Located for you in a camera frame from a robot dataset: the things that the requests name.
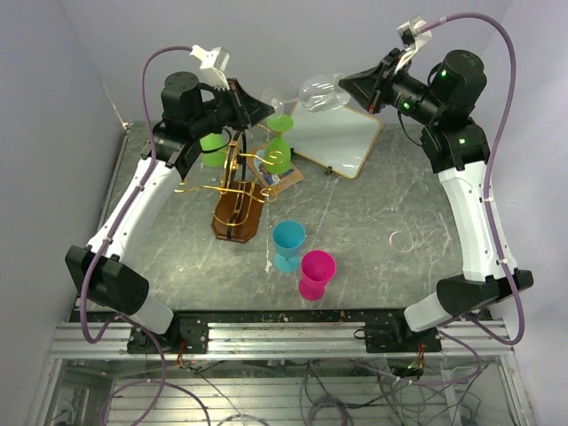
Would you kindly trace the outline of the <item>green wine glass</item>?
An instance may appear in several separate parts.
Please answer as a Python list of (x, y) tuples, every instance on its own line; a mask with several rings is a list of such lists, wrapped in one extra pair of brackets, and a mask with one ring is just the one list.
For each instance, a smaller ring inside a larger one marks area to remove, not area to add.
[(289, 115), (283, 114), (269, 118), (266, 123), (274, 138), (264, 149), (264, 166), (273, 175), (284, 174), (291, 168), (291, 148), (284, 136), (293, 128), (294, 121)]
[(200, 140), (201, 159), (205, 166), (216, 168), (225, 163), (225, 138), (221, 134), (211, 133)]

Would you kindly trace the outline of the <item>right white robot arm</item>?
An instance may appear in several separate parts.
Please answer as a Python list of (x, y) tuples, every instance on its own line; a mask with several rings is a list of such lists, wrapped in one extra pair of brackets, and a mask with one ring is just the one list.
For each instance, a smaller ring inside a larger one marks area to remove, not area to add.
[(340, 79), (339, 86), (370, 114), (394, 107), (422, 125), (421, 148), (446, 193), (458, 231), (462, 273), (406, 307), (392, 343), (411, 351), (422, 331), (517, 295), (533, 285), (506, 245), (489, 178), (490, 146), (471, 113), (486, 86), (485, 66), (474, 53), (450, 51), (423, 83), (408, 73), (399, 49), (376, 66)]

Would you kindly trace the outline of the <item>pink wine glass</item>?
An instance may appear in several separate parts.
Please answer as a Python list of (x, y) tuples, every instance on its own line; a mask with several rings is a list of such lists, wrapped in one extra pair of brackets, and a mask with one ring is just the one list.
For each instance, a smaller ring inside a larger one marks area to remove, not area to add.
[(311, 250), (301, 261), (301, 279), (298, 283), (300, 295), (309, 301), (321, 299), (327, 284), (334, 278), (336, 264), (334, 258), (323, 250)]

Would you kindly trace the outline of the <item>gold wine glass rack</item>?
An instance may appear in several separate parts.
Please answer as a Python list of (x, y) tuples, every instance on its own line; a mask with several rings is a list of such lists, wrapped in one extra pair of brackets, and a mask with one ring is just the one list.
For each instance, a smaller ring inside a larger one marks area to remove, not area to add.
[(219, 199), (211, 229), (219, 240), (245, 243), (256, 235), (263, 206), (276, 201), (278, 193), (263, 187), (259, 180), (246, 180), (237, 174), (244, 172), (247, 158), (253, 157), (245, 148), (246, 133), (242, 130), (225, 144), (225, 163), (218, 185), (201, 185), (218, 193)]

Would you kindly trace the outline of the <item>clear wine glass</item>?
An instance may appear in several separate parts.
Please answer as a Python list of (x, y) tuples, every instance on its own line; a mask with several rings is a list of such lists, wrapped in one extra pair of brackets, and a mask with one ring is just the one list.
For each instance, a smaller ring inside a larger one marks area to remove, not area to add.
[(414, 249), (414, 240), (408, 231), (394, 231), (389, 237), (389, 243), (400, 253), (408, 253)]
[(273, 88), (264, 91), (261, 100), (273, 108), (271, 118), (278, 118), (284, 114), (285, 106), (297, 104), (305, 111), (323, 113), (345, 107), (351, 95), (339, 85), (346, 77), (342, 73), (316, 75), (306, 80), (293, 97), (284, 97)]

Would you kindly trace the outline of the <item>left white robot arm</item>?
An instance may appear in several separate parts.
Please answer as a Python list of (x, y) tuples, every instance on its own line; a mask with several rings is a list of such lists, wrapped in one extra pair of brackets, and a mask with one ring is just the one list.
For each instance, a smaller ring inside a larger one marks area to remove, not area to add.
[(176, 72), (164, 82), (162, 119), (150, 130), (130, 184), (111, 216), (89, 242), (65, 257), (80, 294), (80, 309), (93, 302), (129, 317), (150, 331), (158, 351), (171, 352), (181, 331), (173, 311), (151, 296), (147, 279), (132, 265), (163, 204), (201, 155), (201, 139), (225, 128), (244, 131), (273, 114), (272, 106), (248, 95), (231, 78), (225, 90)]

